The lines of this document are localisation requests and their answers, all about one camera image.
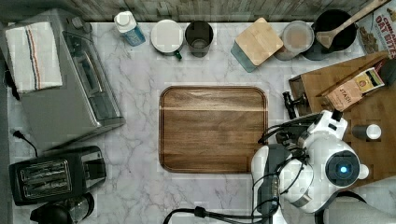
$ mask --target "black mug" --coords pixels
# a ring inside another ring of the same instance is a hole
[[[314,34],[316,36],[317,32],[333,30],[347,21],[349,18],[350,15],[343,10],[327,10],[317,18],[314,24],[312,24],[312,29],[314,30]],[[302,54],[306,59],[312,61],[323,60],[327,58],[332,52],[349,48],[349,46],[355,41],[356,34],[357,26],[355,23],[353,23],[335,36],[329,49],[320,44],[315,38],[311,48]]]
[[[209,52],[213,29],[205,21],[193,21],[187,27],[185,37],[191,54],[202,58]]]

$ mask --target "water bottle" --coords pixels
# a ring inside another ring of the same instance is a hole
[[[117,28],[121,35],[128,41],[132,46],[138,46],[146,41],[142,31],[139,28],[132,12],[125,11],[119,13],[115,18]]]

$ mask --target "wooden spoon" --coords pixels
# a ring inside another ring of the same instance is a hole
[[[337,28],[335,28],[331,31],[317,32],[318,42],[320,44],[322,44],[325,48],[329,49],[330,46],[332,45],[332,41],[334,40],[335,36],[338,35],[338,33],[343,31],[345,28],[347,28],[353,22],[360,20],[361,18],[363,18],[365,15],[372,12],[377,7],[380,7],[389,1],[390,0],[374,0],[373,2],[371,2],[369,5],[364,7],[362,10],[360,10],[358,13],[353,15],[351,18],[349,18],[349,20],[345,21],[343,24],[341,24]]]

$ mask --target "white towel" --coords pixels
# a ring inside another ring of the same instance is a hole
[[[58,54],[49,22],[6,30],[18,92],[62,86]]]

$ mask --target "white marble surface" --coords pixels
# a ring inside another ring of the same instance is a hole
[[[272,24],[279,34],[286,25]],[[349,49],[335,52],[325,61],[312,62],[298,56],[292,61],[281,62],[271,57],[249,74],[230,52],[234,38],[249,23],[212,24],[215,37],[209,53],[204,58],[195,58],[185,46],[181,62],[176,57],[162,56],[151,46],[149,32],[153,25],[141,24],[147,41],[133,48],[120,38],[113,23],[92,24],[94,42],[126,124],[73,145],[99,146],[105,155],[108,174],[106,183],[93,193],[96,200],[93,214],[81,223],[160,224],[173,209],[196,205],[211,211],[249,213],[250,175],[173,174],[161,167],[158,134],[162,91],[174,85],[255,86],[267,95],[269,126],[272,126],[288,120],[282,92],[290,89],[288,80],[291,77],[363,54],[355,41]],[[184,29],[187,23],[180,25]],[[21,105],[12,97],[9,99],[10,128],[30,133]],[[34,152],[26,143],[10,136],[10,155],[11,162],[16,162],[33,157]],[[293,216],[289,218],[290,223],[312,223],[312,216],[303,217],[290,206],[284,206],[290,209],[287,216]],[[29,216],[34,208],[36,206],[14,206],[14,223],[33,223]],[[174,224],[216,223],[213,219],[203,220],[191,215],[179,215],[172,220]]]

